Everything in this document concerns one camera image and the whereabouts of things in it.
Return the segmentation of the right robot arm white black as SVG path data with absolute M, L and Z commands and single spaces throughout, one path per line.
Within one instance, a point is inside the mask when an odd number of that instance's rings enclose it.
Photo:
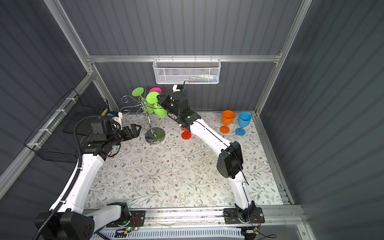
M 180 127 L 203 140 L 218 156 L 217 170 L 228 179 L 235 196 L 235 212 L 224 211 L 226 223 L 265 223 L 262 209 L 256 206 L 246 188 L 248 182 L 243 174 L 241 145 L 236 141 L 230 142 L 209 127 L 198 113 L 191 110 L 187 97 L 182 97 L 182 93 L 175 92 L 173 96 L 157 95 L 157 104 L 173 115 L 171 119 Z

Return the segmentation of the blue plastic wine glass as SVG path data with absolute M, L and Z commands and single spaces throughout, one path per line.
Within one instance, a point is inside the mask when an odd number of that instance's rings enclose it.
M 236 135 L 244 136 L 246 134 L 245 127 L 247 127 L 252 119 L 250 113 L 240 113 L 238 118 L 239 128 L 235 130 Z

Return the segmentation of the red plastic wine glass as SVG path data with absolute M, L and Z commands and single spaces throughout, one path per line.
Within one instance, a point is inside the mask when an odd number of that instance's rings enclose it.
M 192 137 L 192 134 L 187 129 L 181 127 L 181 130 L 183 131 L 181 134 L 182 139 L 189 140 Z

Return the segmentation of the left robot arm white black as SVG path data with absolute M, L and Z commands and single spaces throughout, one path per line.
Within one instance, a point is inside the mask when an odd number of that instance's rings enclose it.
M 75 124 L 77 165 L 50 210 L 38 214 L 35 240 L 89 240 L 112 222 L 129 230 L 135 227 L 129 207 L 123 202 L 109 204 L 90 215 L 83 212 L 88 191 L 113 147 L 139 137 L 141 129 L 137 124 L 123 127 L 121 117 L 111 116 L 87 116 Z

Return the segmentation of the pink plastic wine glass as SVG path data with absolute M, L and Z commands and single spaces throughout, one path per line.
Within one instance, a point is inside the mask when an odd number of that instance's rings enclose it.
M 158 88 L 158 87 L 155 87 L 155 88 L 150 89 L 149 93 L 152 93 L 152 92 L 156 92 L 156 93 L 158 93 L 159 95 L 162 94 L 162 90 L 161 90 L 161 88 Z

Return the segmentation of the orange plastic wine glass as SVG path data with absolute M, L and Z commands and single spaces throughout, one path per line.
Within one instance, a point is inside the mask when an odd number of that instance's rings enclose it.
M 236 115 L 233 111 L 230 111 L 230 110 L 223 111 L 223 114 L 222 114 L 223 126 L 220 127 L 220 132 L 222 134 L 228 134 L 230 132 L 229 125 L 233 122 L 235 116 Z

